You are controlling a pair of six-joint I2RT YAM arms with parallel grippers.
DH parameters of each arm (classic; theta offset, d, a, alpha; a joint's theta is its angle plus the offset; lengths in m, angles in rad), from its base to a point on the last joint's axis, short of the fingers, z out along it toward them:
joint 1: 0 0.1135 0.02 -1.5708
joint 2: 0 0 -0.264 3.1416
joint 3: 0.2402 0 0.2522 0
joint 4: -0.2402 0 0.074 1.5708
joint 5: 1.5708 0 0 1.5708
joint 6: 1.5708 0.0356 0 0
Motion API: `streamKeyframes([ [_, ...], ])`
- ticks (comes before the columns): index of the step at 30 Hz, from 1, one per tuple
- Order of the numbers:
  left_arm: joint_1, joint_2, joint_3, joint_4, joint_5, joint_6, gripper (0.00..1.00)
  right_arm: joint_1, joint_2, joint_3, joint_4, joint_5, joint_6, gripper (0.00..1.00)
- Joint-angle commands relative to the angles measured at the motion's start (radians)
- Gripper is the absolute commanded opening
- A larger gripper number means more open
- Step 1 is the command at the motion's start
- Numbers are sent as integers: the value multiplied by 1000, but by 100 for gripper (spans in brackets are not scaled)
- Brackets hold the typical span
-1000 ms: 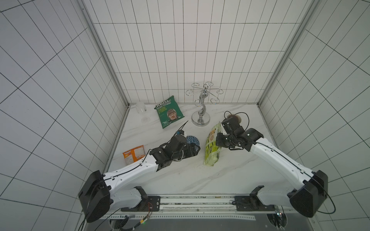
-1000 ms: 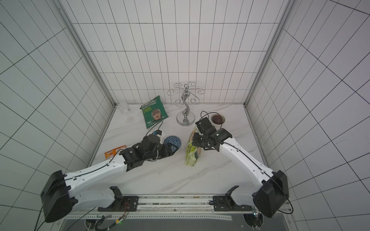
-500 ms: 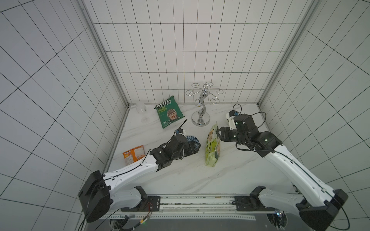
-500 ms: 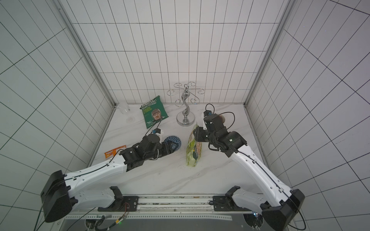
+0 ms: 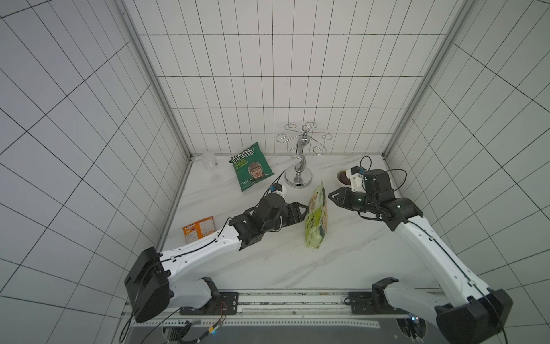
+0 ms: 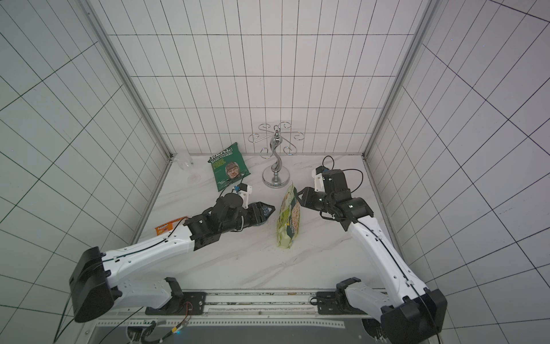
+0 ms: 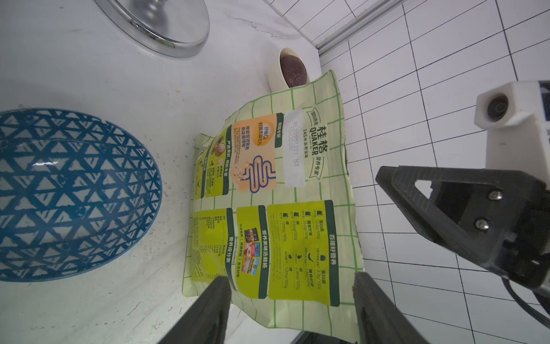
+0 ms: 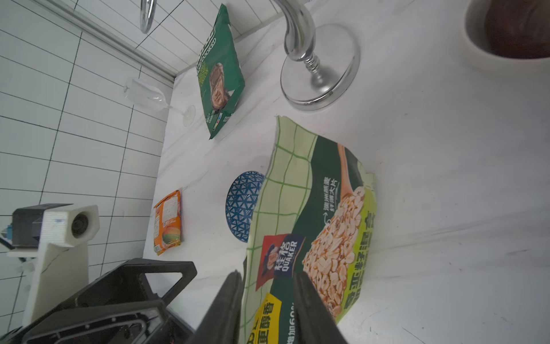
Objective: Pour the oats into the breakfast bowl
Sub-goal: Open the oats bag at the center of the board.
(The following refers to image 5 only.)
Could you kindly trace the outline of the green oats bag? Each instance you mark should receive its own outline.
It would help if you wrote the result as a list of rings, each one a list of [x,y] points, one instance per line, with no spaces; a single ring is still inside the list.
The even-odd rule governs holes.
[[[324,184],[321,183],[309,200],[309,212],[305,219],[305,246],[318,249],[326,236],[327,225],[327,195]]]

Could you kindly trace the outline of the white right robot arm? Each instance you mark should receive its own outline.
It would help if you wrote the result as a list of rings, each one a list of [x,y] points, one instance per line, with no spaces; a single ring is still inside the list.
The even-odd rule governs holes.
[[[346,176],[350,185],[330,193],[329,199],[362,219],[385,223],[416,253],[443,291],[435,295],[387,277],[374,283],[367,297],[350,294],[350,305],[379,314],[409,312],[414,319],[437,326],[449,343],[482,343],[506,332],[511,297],[473,273],[441,241],[413,201],[395,195],[387,171],[355,166]]]

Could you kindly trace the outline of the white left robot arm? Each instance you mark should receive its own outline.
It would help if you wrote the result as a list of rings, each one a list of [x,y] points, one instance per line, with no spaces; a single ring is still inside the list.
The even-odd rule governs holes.
[[[218,297],[212,279],[192,281],[187,276],[212,260],[260,242],[266,233],[303,222],[308,212],[308,206],[288,203],[283,196],[270,193],[255,207],[228,218],[222,229],[203,239],[163,252],[154,247],[144,249],[124,280],[132,318],[144,323],[170,307],[212,308]]]

